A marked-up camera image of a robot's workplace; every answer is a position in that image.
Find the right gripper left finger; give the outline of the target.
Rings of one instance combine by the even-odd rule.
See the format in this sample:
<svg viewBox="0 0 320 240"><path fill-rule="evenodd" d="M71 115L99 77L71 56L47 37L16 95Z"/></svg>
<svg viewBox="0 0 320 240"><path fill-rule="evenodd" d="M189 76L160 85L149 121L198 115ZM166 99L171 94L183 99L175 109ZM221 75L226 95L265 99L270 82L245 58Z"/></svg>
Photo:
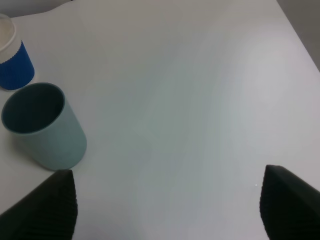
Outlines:
<svg viewBox="0 0 320 240"><path fill-rule="evenodd" d="M71 240L77 217L73 171L58 170L0 215L0 238Z"/></svg>

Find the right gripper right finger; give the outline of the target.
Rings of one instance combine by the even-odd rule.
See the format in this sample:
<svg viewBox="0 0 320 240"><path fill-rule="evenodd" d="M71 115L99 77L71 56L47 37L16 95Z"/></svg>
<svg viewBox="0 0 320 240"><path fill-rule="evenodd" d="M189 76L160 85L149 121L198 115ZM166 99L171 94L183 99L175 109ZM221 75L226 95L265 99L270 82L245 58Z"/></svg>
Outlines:
<svg viewBox="0 0 320 240"><path fill-rule="evenodd" d="M270 240L320 238L320 192L282 166L265 166L259 212Z"/></svg>

